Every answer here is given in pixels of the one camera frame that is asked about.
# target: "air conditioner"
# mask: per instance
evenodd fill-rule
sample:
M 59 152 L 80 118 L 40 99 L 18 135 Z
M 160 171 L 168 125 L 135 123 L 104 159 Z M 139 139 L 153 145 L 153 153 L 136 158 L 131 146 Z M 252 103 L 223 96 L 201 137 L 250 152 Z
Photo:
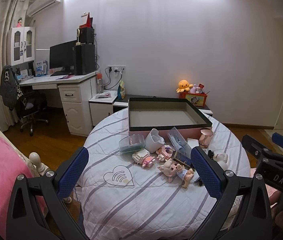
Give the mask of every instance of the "air conditioner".
M 54 4 L 59 4 L 61 0 L 36 0 L 27 9 L 27 15 L 29 17 L 35 16 L 37 13 L 53 6 Z

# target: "round table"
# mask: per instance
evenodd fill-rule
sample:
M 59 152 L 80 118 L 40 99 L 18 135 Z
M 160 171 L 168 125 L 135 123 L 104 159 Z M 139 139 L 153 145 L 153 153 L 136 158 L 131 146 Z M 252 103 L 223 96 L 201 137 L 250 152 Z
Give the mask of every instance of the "round table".
M 223 124 L 207 117 L 214 132 L 208 149 L 228 154 L 228 168 L 249 177 L 250 165 L 240 141 Z M 126 136 L 128 109 L 102 120 L 84 144 L 89 162 L 74 197 L 82 205 L 86 234 L 94 240 L 189 238 L 216 199 L 198 183 L 182 188 L 178 176 L 168 183 L 157 169 L 161 162 L 145 169 L 134 163 L 131 154 L 119 151 L 119 141 Z M 239 202 L 237 198 L 223 228 L 230 226 Z

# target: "computer monitor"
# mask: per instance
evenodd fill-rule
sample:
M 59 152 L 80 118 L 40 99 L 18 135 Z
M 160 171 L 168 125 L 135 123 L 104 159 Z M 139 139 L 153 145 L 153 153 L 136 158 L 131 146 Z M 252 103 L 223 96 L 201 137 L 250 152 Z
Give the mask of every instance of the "computer monitor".
M 71 66 L 74 66 L 73 47 L 75 47 L 76 42 L 74 40 L 50 47 L 49 68 L 64 67 L 65 70 L 70 70 Z

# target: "jacket hanging on chair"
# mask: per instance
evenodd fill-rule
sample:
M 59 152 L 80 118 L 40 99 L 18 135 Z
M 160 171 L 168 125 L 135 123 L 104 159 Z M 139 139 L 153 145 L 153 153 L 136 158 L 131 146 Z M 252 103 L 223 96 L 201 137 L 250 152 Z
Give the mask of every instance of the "jacket hanging on chair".
M 0 95 L 3 104 L 11 111 L 15 108 L 17 100 L 23 95 L 11 65 L 3 67 L 0 78 Z

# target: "rose gold bottle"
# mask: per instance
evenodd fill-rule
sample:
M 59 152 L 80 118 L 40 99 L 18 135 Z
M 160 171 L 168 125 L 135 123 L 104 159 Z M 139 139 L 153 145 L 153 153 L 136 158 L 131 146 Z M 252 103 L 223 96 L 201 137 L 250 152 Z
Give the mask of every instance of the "rose gold bottle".
M 200 129 L 200 132 L 202 133 L 202 135 L 199 138 L 199 145 L 202 148 L 207 148 L 210 141 L 212 140 L 214 133 L 208 128 L 202 128 Z

